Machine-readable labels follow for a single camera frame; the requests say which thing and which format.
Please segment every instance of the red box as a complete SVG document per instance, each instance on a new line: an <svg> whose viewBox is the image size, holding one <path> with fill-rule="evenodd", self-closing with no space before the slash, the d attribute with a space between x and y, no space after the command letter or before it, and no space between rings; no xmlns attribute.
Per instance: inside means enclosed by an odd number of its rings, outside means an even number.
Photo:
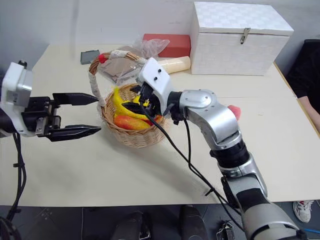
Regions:
<svg viewBox="0 0 320 240"><path fill-rule="evenodd" d="M158 54L160 58L179 58L190 56L191 42L189 35L180 34L145 34L143 40L170 40L166 48Z"/></svg>

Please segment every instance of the black sleeve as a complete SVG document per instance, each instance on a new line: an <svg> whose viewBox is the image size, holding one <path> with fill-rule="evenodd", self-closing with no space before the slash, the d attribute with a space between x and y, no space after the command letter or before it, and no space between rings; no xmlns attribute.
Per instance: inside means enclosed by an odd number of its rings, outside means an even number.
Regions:
<svg viewBox="0 0 320 240"><path fill-rule="evenodd" d="M320 50L313 52L300 65L296 65L287 76L287 81L298 98L308 95L320 79Z"/></svg>

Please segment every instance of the paper roll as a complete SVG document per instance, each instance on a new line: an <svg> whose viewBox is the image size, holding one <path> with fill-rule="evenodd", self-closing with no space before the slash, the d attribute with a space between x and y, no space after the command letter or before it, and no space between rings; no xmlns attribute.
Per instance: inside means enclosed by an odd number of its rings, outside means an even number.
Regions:
<svg viewBox="0 0 320 240"><path fill-rule="evenodd" d="M188 56L160 60L158 63L168 74L188 70L191 66L190 57Z"/></svg>

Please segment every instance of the wall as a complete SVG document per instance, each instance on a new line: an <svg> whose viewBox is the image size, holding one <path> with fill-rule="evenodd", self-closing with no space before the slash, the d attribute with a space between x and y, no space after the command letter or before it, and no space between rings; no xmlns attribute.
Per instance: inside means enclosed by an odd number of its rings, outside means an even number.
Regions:
<svg viewBox="0 0 320 240"><path fill-rule="evenodd" d="M188 34L192 0L0 0L0 70L31 68L48 44L130 44L143 33ZM320 38L320 0L217 0L272 5L295 30L276 59L286 73L304 39Z"/></svg>

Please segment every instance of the basket handle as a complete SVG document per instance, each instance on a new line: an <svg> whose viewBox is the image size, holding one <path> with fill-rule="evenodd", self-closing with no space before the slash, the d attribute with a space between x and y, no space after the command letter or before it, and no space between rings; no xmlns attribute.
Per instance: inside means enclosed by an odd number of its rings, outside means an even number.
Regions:
<svg viewBox="0 0 320 240"><path fill-rule="evenodd" d="M129 51L123 51L123 50L113 50L111 52L104 52L99 56L97 56L89 67L88 76L89 76L89 82L90 82L92 94L98 99L98 104L101 107L104 107L106 105L106 102L105 102L105 99L101 96L97 79L96 79L98 65L103 64L105 61L109 59L121 59L121 58L129 59L141 66L143 66L147 62L147 60L144 59L143 57L137 56Z"/></svg>

